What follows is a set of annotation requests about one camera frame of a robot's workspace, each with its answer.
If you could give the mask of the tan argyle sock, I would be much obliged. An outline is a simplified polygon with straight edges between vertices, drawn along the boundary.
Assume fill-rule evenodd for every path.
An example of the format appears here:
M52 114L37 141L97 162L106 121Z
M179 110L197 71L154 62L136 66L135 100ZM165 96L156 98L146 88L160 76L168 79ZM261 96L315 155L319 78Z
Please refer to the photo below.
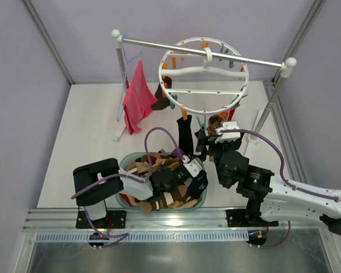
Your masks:
M208 126L206 128L208 136L216 135L216 129L222 126L224 118L219 115L212 115L208 120Z

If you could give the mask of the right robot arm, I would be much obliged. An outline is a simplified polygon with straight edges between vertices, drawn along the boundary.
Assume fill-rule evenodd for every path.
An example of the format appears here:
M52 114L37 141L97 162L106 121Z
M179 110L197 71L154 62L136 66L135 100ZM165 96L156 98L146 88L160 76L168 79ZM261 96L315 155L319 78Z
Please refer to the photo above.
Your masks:
M280 170L253 166L238 151L244 134L252 135L271 146L280 158ZM341 235L341 189L307 185L284 176L282 152L265 136L245 129L222 129L207 136L196 133L197 149L208 151L213 158L219 184L247 198L245 218L251 226L276 221L321 222L328 230Z

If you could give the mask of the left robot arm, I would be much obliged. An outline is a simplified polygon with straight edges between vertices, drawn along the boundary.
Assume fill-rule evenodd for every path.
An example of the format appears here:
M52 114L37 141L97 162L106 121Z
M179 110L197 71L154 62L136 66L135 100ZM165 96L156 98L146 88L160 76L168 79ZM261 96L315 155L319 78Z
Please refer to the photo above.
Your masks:
M144 213L162 209L188 209L197 204L190 193L193 177L178 158L138 158L127 168L114 158L73 171L77 206L89 224L111 226L106 199L121 194Z

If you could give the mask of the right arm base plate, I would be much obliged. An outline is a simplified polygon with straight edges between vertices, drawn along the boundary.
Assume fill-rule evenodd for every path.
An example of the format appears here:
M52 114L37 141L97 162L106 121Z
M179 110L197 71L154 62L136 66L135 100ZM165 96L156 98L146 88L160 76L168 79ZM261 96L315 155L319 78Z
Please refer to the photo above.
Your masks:
M246 209L227 209L226 221L230 228L246 228L246 227L276 227L278 221L268 222L263 220L259 215L247 216Z

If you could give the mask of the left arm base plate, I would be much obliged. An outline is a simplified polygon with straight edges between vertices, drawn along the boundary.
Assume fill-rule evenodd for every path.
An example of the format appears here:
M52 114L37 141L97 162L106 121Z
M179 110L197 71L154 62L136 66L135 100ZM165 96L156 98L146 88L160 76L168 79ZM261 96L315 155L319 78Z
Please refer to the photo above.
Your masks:
M108 210L104 218L92 220L92 224L97 229L124 229L126 225L125 210ZM88 222L85 211L79 211L76 219L76 229L90 229L92 226Z

